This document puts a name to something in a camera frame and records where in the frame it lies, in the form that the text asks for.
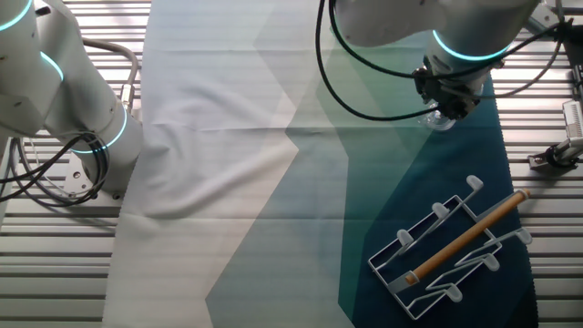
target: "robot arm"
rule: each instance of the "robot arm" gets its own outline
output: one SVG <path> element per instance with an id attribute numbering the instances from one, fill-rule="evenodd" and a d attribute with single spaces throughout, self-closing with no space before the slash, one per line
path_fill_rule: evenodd
<path id="1" fill-rule="evenodd" d="M 91 63 L 73 14 L 60 0 L 44 3 L 39 13 L 33 0 L 0 5 L 0 129 L 22 137 L 46 128 L 63 144 L 71 134 L 97 134 L 110 158 L 103 189 L 123 192 L 141 149 L 141 126 Z M 90 147 L 80 142 L 73 151 L 95 182 Z"/>
<path id="2" fill-rule="evenodd" d="M 357 46 L 381 46 L 416 32 L 433 30 L 424 67 L 415 71 L 417 91 L 435 100 L 443 115 L 462 119 L 478 100 L 442 87 L 478 94 L 496 64 L 451 79 L 427 80 L 480 67 L 507 50 L 539 5 L 538 0 L 336 0 L 343 38 Z"/>

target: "wooden handle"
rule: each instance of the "wooden handle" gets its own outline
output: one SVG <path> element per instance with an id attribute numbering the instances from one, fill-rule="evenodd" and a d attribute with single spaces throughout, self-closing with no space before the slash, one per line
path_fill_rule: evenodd
<path id="1" fill-rule="evenodd" d="M 530 190 L 523 190 L 528 196 L 530 196 Z M 484 230 L 490 228 L 494 223 L 498 222 L 500 219 L 504 218 L 511 210 L 513 210 L 518 204 L 525 201 L 527 197 L 522 193 L 518 192 L 510 199 L 502 203 L 490 214 L 486 215 L 481 221 L 476 223 L 472 228 L 468 229 L 461 236 L 457 237 L 454 241 L 450 242 L 449 245 L 445 246 L 431 259 L 425 261 L 417 269 L 413 271 L 418 280 L 423 279 L 427 274 L 441 265 L 444 261 L 449 259 L 452 255 L 456 254 L 459 250 L 463 249 L 470 241 L 479 236 Z M 408 275 L 406 278 L 407 282 L 412 285 L 417 282 L 417 279 L 413 275 Z"/>

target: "teal cloth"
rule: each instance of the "teal cloth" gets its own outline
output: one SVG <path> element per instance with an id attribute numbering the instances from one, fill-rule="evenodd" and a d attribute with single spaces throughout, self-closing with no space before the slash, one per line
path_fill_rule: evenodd
<path id="1" fill-rule="evenodd" d="M 491 92 L 492 82 L 488 81 L 486 93 Z M 469 202 L 475 213 L 488 209 L 513 192 L 495 101 L 484 101 L 475 113 L 452 130 L 434 132 L 429 137 L 368 230 L 363 258 L 375 255 L 394 240 L 398 230 L 409 229 L 430 213 L 434 201 L 445 202 L 455 194 L 462 198 L 469 194 L 471 189 L 465 177 L 470 174 L 485 183 Z M 467 222 L 468 218 L 452 218 L 448 225 L 436 230 L 430 235 L 432 238 L 424 240 L 407 256 L 414 257 L 420 264 L 468 229 L 471 222 Z M 491 231 L 501 236 L 518 228 L 520 221 L 514 210 Z M 464 252 L 479 247 L 480 242 L 484 240 L 474 242 L 464 248 Z M 368 264 L 362 261 L 353 323 L 356 327 L 536 327 L 537 305 L 525 245 L 516 238 L 505 241 L 496 258 L 500 263 L 497 272 L 481 267 L 460 284 L 463 301 L 454 303 L 444 298 L 417 322 L 411 321 Z M 442 265 L 425 282 L 451 269 L 454 262 Z M 397 263 L 385 270 L 393 271 L 393 278 L 396 278 L 412 269 L 414 267 Z"/>
<path id="2" fill-rule="evenodd" d="M 433 202 L 463 195 L 468 174 L 486 184 L 476 211 L 504 198 L 504 143 L 493 102 L 445 134 L 416 119 L 347 113 L 317 71 L 316 9 L 313 0 L 153 2 L 145 142 L 116 230 L 106 327 L 466 328 L 487 313 L 498 328 L 527 322 L 513 309 L 535 312 L 519 303 L 532 282 L 524 245 L 505 246 L 501 271 L 485 272 L 483 283 L 496 288 L 484 295 L 500 304 L 477 306 L 461 286 L 462 303 L 445 300 L 418 323 L 371 274 L 371 252 Z M 428 37 L 358 51 L 412 72 Z M 322 48 L 332 84 L 358 110 L 426 108 L 412 80 L 352 60 L 327 29 Z M 503 231 L 517 227 L 516 214 L 505 224 Z M 503 256 L 515 259 L 508 265 Z"/>

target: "metal slatted table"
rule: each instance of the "metal slatted table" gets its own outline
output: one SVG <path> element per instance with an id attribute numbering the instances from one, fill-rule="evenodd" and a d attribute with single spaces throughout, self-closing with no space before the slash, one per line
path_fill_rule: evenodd
<path id="1" fill-rule="evenodd" d="M 68 0 L 83 36 L 120 43 L 141 60 L 150 1 Z M 564 0 L 583 24 L 583 2 Z M 518 41 L 528 37 L 524 32 Z M 492 73 L 496 92 L 526 83 L 543 68 L 554 46 L 536 42 Z M 118 92 L 129 63 L 122 56 L 88 48 L 95 66 Z M 561 53 L 541 83 L 499 99 L 510 171 L 516 188 L 529 187 L 535 200 L 520 208 L 534 237 L 528 246 L 544 328 L 583 327 L 583 167 L 558 178 L 541 178 L 527 155 L 566 138 L 562 104 L 571 98 L 567 56 Z M 140 108 L 139 76 L 134 108 Z M 40 158 L 60 149 L 38 140 Z M 30 147 L 26 147 L 34 160 Z M 63 183 L 68 155 L 48 176 Z M 97 328 L 101 325 L 107 271 L 119 208 L 47 210 L 27 198 L 9 201 L 0 230 L 0 328 Z"/>

